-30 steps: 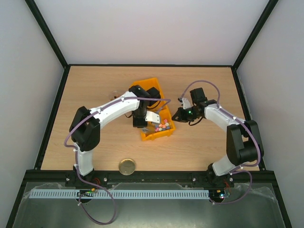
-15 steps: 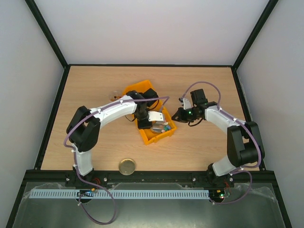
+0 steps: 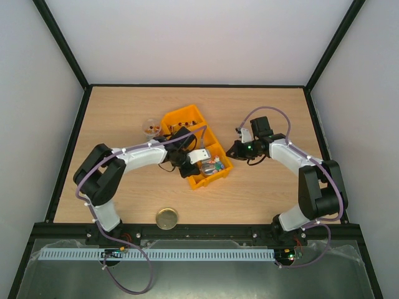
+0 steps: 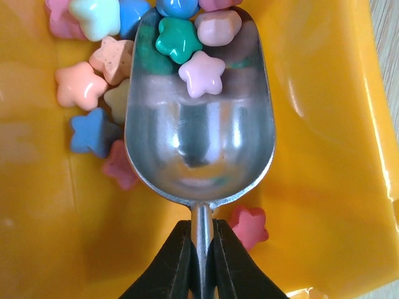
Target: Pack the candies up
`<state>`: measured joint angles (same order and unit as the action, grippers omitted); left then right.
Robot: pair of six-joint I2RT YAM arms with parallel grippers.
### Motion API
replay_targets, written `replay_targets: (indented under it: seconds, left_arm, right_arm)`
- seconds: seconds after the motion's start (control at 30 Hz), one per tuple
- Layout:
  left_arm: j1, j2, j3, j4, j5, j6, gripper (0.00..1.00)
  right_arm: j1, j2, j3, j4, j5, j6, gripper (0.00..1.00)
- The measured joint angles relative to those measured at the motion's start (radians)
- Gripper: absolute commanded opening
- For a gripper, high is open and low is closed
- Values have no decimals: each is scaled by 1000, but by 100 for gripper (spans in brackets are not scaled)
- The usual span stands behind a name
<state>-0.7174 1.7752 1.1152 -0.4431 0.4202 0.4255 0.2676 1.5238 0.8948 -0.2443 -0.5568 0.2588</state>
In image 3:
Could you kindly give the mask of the yellow star candy bin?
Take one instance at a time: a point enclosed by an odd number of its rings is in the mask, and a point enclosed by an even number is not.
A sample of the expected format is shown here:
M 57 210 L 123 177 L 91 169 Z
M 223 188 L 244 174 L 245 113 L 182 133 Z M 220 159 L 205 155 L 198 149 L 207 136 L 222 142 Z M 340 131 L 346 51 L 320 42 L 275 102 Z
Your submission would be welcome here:
M 233 169 L 232 162 L 226 156 L 224 149 L 219 143 L 207 146 L 206 149 L 210 152 L 213 161 L 215 158 L 218 158 L 217 166 L 210 175 L 205 175 L 203 172 L 200 172 L 198 175 L 190 176 L 188 182 L 192 190 L 196 190 L 200 187 L 207 187 L 218 179 L 226 178 Z

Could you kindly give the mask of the metal scoop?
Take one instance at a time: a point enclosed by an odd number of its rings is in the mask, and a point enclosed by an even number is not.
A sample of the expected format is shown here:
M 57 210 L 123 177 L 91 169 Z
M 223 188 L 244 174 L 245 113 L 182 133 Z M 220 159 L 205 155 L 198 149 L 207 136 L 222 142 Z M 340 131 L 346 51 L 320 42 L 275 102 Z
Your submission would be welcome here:
M 205 176 L 210 176 L 217 173 L 219 170 L 216 167 L 216 163 L 203 163 L 201 165 L 201 172 Z

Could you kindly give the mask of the yellow lollipop bin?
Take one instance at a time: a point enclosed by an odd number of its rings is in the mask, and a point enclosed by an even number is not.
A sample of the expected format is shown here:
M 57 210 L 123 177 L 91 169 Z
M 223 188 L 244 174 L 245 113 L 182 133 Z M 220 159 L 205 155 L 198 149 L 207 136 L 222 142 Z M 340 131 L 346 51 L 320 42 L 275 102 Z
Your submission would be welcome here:
M 166 113 L 160 122 L 162 135 L 171 135 L 176 133 L 181 127 L 186 127 L 190 131 L 199 130 L 196 133 L 196 136 L 199 136 L 203 131 L 201 129 L 203 126 L 206 126 L 206 131 L 209 130 L 204 116 L 194 104 Z

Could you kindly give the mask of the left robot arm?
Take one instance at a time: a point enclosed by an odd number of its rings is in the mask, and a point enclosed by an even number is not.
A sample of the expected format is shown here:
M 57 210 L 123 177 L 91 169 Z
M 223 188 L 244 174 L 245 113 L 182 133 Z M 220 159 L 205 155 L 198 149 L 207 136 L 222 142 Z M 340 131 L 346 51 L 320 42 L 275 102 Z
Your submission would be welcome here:
M 171 163 L 182 178 L 200 173 L 189 157 L 190 146 L 198 139 L 187 128 L 173 135 L 150 139 L 130 148 L 109 148 L 101 143 L 93 148 L 73 176 L 76 196 L 85 201 L 94 222 L 110 232 L 122 223 L 113 197 L 124 174 L 153 164 Z

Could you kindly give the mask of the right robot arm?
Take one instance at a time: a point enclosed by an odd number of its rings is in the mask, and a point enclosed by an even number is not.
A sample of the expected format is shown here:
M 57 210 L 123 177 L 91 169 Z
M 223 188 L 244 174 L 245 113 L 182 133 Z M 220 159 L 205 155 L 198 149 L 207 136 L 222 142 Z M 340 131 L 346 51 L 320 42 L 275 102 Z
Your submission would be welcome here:
M 248 165 L 257 157 L 261 161 L 273 159 L 298 178 L 297 204 L 272 220 L 271 236 L 275 242 L 285 244 L 293 238 L 295 230 L 339 220 L 348 206 L 339 164 L 315 158 L 295 146 L 287 134 L 274 133 L 265 116 L 250 123 L 251 130 L 236 128 L 239 139 L 226 156 Z

